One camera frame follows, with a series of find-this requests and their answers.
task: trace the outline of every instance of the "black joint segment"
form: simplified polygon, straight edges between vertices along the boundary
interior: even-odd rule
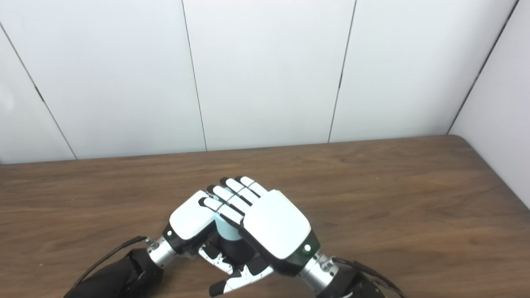
[[[240,194],[237,194],[237,196],[238,196],[243,202],[245,202],[247,205],[252,206],[252,203],[251,203],[249,200],[247,200],[245,197],[243,197],[243,196],[240,195]]]
[[[226,264],[230,264],[230,265],[234,265],[233,262],[231,262],[228,258],[223,258],[223,263],[226,263]]]
[[[219,213],[219,215],[221,216],[221,218],[223,218],[229,225],[233,226],[234,228],[236,229],[239,229],[241,226],[238,225],[236,222],[234,222],[233,220],[231,220],[230,218],[226,217],[224,214],[221,214]]]
[[[249,268],[250,274],[256,276],[267,269],[267,267],[269,267],[269,263],[267,263],[262,256],[259,256],[248,262],[246,266]]]
[[[237,208],[236,206],[234,205],[231,205],[230,203],[228,203],[230,205],[230,208],[232,208],[234,211],[236,211],[237,213],[245,216],[245,213],[243,211],[241,211],[239,208]]]
[[[243,275],[241,274],[241,271],[239,271],[239,270],[234,270],[234,272],[232,272],[232,274],[230,274],[230,276],[228,277],[228,279],[230,279],[230,278],[238,278],[238,277],[241,277],[241,276],[243,276]]]
[[[219,256],[219,254],[221,253],[221,251],[218,250],[217,247],[215,247],[214,244],[211,242],[208,242],[208,244],[204,246],[203,250],[210,259],[217,258],[217,256]]]

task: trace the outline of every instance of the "back of robotic hand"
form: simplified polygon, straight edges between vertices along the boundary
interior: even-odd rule
[[[300,278],[318,298],[385,297],[378,285],[406,297],[375,270],[355,261],[326,256],[307,218],[280,191],[267,191],[248,177],[223,178],[220,184],[208,187],[208,197],[199,200],[199,204],[236,228],[259,257],[241,270],[227,271],[228,279],[210,287],[211,296],[253,283],[275,271]],[[220,267],[219,262],[211,263]]]

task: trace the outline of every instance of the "robotic hand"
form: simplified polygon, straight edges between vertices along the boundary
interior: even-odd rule
[[[270,274],[298,277],[317,298],[383,298],[376,284],[405,295],[392,282],[358,262],[326,256],[307,218],[279,190],[267,191],[248,177],[223,178],[199,204],[237,229],[260,256],[210,287],[220,295]],[[221,269],[222,262],[211,263]],[[337,263],[349,265],[338,266]],[[370,280],[365,274],[376,277]]]
[[[216,231],[214,213],[198,201],[208,195],[198,191],[177,208],[162,236],[153,241],[138,236],[103,257],[87,270],[65,298],[140,298],[146,297],[162,280],[164,269],[177,257],[193,257]],[[120,249],[146,241],[147,249],[132,249],[125,257],[109,264],[89,278],[85,277]]]

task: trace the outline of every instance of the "light blue object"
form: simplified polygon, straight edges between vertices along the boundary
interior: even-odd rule
[[[219,197],[214,195],[213,198],[219,201]],[[230,241],[241,239],[237,229],[227,223],[218,213],[215,213],[215,224],[217,225],[217,232],[219,232],[219,235],[224,239]]]

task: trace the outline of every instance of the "white wall panel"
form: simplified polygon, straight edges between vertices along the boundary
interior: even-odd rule
[[[447,133],[514,2],[358,0],[331,141]]]
[[[77,157],[205,149],[180,1],[2,0],[0,20]]]
[[[530,207],[530,2],[520,1],[450,131]]]
[[[353,0],[184,0],[208,149],[328,140]]]
[[[74,159],[0,29],[0,163]]]

